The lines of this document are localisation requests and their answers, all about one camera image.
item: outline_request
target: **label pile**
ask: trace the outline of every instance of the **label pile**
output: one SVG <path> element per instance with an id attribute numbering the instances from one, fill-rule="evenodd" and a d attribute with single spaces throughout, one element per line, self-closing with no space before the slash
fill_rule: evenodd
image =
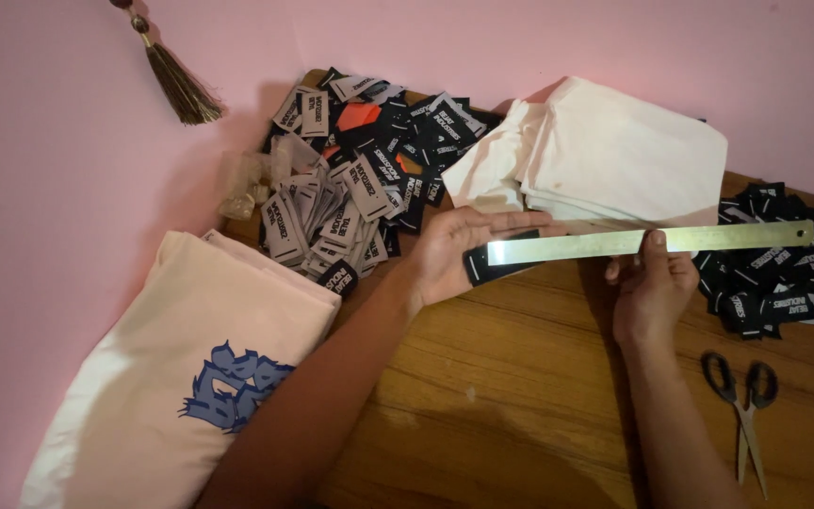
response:
<path id="1" fill-rule="evenodd" d="M 786 195 L 783 182 L 750 184 L 718 204 L 721 225 L 802 219 L 814 223 L 814 208 L 796 195 Z M 782 323 L 814 324 L 814 244 L 703 251 L 693 262 L 708 312 L 743 340 L 780 339 Z"/>
<path id="2" fill-rule="evenodd" d="M 440 174 L 502 117 L 446 92 L 413 104 L 406 89 L 335 68 L 288 94 L 262 146 L 274 194 L 262 206 L 269 256 L 340 295 L 401 254 L 398 232 L 423 230 Z M 422 174 L 408 173 L 408 157 Z"/>

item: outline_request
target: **black scissors handle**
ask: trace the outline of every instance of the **black scissors handle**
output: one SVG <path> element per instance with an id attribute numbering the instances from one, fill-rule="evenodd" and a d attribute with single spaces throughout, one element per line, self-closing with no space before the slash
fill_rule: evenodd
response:
<path id="1" fill-rule="evenodd" d="M 762 380 L 765 379 L 765 391 L 759 390 Z M 749 390 L 749 399 L 756 409 L 764 409 L 771 405 L 778 397 L 778 375 L 771 366 L 764 362 L 753 362 L 746 373 L 746 387 Z"/>
<path id="2" fill-rule="evenodd" d="M 701 362 L 702 374 L 706 377 L 709 387 L 711 387 L 712 390 L 714 390 L 714 392 L 724 401 L 727 401 L 728 403 L 736 403 L 736 382 L 734 381 L 733 374 L 731 373 L 731 366 L 727 363 L 727 359 L 724 358 L 724 355 L 717 352 L 706 352 L 702 354 Z M 720 387 L 715 381 L 716 371 L 721 373 L 721 382 L 723 385 Z"/>

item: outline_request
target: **brown tassel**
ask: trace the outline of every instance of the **brown tassel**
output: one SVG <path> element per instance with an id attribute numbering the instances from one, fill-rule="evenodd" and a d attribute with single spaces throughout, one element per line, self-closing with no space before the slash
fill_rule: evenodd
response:
<path id="1" fill-rule="evenodd" d="M 147 46 L 147 58 L 159 81 L 165 97 L 171 103 L 178 119 L 186 125 L 197 125 L 218 120 L 221 108 L 204 88 L 175 60 L 168 50 L 158 42 L 149 40 L 149 22 L 134 12 L 133 0 L 109 0 L 130 15 L 130 24 L 143 38 Z"/>

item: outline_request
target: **wooden tabletop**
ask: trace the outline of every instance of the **wooden tabletop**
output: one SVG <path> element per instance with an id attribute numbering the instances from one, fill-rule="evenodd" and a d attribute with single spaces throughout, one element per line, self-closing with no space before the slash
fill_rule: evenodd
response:
<path id="1" fill-rule="evenodd" d="M 311 72 L 304 84 L 323 74 Z M 726 173 L 722 196 L 750 181 Z M 814 196 L 798 194 L 814 206 Z M 449 198 L 439 210 L 427 206 L 424 220 L 450 208 Z M 231 221 L 224 231 L 254 246 L 258 224 Z M 401 234 L 405 254 L 414 243 Z M 361 280 L 336 325 L 397 262 Z M 607 334 L 604 264 L 549 262 L 424 309 L 318 501 L 340 509 L 648 507 L 627 377 Z M 754 425 L 769 501 L 751 462 L 744 490 L 755 507 L 814 508 L 814 326 L 788 323 L 782 341 L 744 342 L 706 306 L 695 294 L 676 350 L 712 441 L 733 476 L 736 416 L 704 381 L 699 357 L 724 354 L 740 384 L 751 361 L 767 362 L 781 391 Z"/>

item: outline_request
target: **pink wall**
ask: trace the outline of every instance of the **pink wall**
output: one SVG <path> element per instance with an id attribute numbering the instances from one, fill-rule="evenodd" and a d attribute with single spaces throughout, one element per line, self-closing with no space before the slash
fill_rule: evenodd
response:
<path id="1" fill-rule="evenodd" d="M 177 122 L 105 0 L 0 1 L 0 507 L 164 231 L 213 224 L 221 150 L 255 144 L 305 67 L 485 107 L 577 74 L 706 116 L 730 168 L 814 192 L 814 0 L 147 4 L 229 118 Z"/>
<path id="2" fill-rule="evenodd" d="M 0 508 L 164 231 L 214 223 L 221 150 L 255 144 L 303 71 L 279 1 L 147 5 L 229 118 L 182 126 L 106 0 L 0 1 Z"/>
<path id="3" fill-rule="evenodd" d="M 730 141 L 728 168 L 814 193 L 814 0 L 296 6 L 308 67 L 447 89 L 482 107 L 578 75 L 705 117 Z"/>

